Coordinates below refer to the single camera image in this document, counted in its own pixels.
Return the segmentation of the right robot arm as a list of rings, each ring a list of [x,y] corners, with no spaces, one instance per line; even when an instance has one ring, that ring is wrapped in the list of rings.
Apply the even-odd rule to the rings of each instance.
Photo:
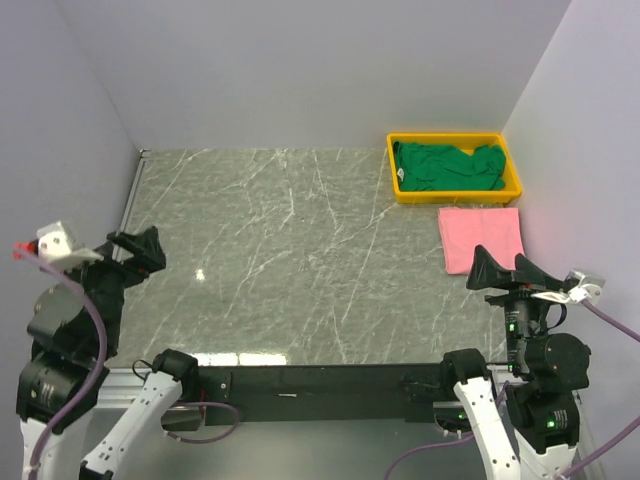
[[[600,292],[602,283],[577,271],[556,279],[522,254],[506,269],[478,245],[466,286],[489,290],[486,302],[502,308],[507,367],[517,381],[496,387],[480,352],[465,349],[444,355],[440,390],[461,403],[487,478],[553,479],[576,455],[574,393],[589,385],[591,351],[571,334],[552,332],[547,315],[557,305],[565,318],[569,305]]]

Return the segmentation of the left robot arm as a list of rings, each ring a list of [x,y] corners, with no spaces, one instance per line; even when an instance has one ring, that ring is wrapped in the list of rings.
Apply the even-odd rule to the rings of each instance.
[[[166,267],[159,230],[114,231],[90,249],[62,222],[18,243],[13,255],[57,282],[34,305],[27,325],[31,358],[22,369],[16,413],[23,438],[25,479],[113,479],[132,459],[132,447],[177,402],[199,397],[197,360],[167,349],[158,354],[138,396],[89,454],[84,437],[119,347],[124,296]]]

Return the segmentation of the pink t shirt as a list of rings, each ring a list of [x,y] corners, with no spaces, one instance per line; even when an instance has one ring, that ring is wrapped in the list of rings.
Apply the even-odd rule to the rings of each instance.
[[[515,256],[524,253],[517,208],[440,208],[438,225],[450,275],[470,272],[478,245],[507,269],[513,269]]]

